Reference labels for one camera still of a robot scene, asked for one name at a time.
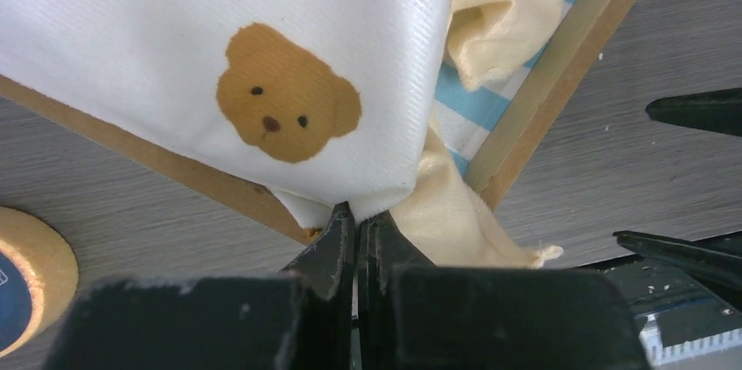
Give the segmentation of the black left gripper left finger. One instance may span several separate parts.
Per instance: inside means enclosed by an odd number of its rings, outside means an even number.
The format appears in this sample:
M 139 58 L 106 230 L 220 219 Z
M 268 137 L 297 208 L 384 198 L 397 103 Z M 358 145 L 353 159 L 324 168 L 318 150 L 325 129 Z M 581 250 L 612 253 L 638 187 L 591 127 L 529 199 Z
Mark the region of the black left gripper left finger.
M 285 367 L 351 368 L 355 220 L 347 203 L 333 208 L 325 229 L 284 270 L 297 278 Z

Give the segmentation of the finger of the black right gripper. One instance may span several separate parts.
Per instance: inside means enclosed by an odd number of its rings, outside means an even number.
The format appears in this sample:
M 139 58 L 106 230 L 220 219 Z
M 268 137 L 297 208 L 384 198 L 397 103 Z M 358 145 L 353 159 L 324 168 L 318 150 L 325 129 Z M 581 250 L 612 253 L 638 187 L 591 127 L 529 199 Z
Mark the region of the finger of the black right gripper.
M 645 109 L 650 120 L 741 136 L 741 88 L 664 97 Z
M 741 291 L 741 253 L 655 234 L 618 231 L 612 234 L 623 248 L 686 274 Z

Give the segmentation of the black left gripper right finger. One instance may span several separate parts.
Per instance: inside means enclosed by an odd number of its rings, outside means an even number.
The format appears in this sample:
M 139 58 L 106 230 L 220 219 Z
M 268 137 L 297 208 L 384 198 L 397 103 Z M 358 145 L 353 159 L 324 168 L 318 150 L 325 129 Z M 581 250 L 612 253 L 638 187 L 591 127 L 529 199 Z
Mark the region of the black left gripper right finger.
M 433 262 L 402 234 L 389 211 L 363 221 L 359 230 L 360 363 L 363 369 L 392 369 L 396 358 L 393 268 Z

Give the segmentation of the large bear print cushion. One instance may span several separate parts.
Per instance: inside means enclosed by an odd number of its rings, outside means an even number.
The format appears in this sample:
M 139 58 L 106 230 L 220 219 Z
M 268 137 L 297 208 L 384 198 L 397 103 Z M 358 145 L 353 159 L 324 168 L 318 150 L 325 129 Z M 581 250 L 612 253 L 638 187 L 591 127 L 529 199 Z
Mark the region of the large bear print cushion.
M 439 265 L 539 268 L 462 179 L 432 113 L 450 61 L 502 80 L 563 0 L 1 0 L 1 73 L 265 186 L 303 229 L 390 212 Z

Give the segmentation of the blue white striped mattress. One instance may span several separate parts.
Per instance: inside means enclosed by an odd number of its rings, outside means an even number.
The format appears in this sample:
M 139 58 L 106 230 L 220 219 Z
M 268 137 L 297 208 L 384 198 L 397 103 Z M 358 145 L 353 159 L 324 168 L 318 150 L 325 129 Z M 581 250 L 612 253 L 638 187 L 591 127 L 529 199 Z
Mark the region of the blue white striped mattress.
M 576 1 L 563 0 L 561 17 L 566 17 Z M 464 89 L 453 66 L 446 63 L 441 66 L 433 112 L 441 127 L 441 139 L 461 175 L 466 174 L 541 55 L 538 52 L 508 80 L 488 82 L 472 92 Z

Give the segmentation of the tape roll with blue core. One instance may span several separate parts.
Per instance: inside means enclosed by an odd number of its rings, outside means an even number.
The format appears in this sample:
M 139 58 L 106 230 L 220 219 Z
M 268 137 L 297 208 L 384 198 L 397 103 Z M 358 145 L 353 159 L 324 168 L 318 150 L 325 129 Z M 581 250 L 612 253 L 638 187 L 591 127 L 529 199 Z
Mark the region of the tape roll with blue core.
M 79 280 L 67 241 L 44 221 L 1 208 L 1 355 L 57 322 Z

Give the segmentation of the wooden pet bed frame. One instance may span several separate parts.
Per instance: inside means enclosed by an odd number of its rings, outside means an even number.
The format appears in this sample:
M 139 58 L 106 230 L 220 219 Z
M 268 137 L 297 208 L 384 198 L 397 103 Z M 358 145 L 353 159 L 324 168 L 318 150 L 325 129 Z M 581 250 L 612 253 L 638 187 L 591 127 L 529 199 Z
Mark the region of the wooden pet bed frame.
M 489 207 L 497 207 L 505 198 L 635 2 L 577 0 L 566 14 L 465 175 Z M 259 185 L 170 152 L 7 77 L 1 79 L 1 96 L 295 241 L 308 244 L 313 239 Z

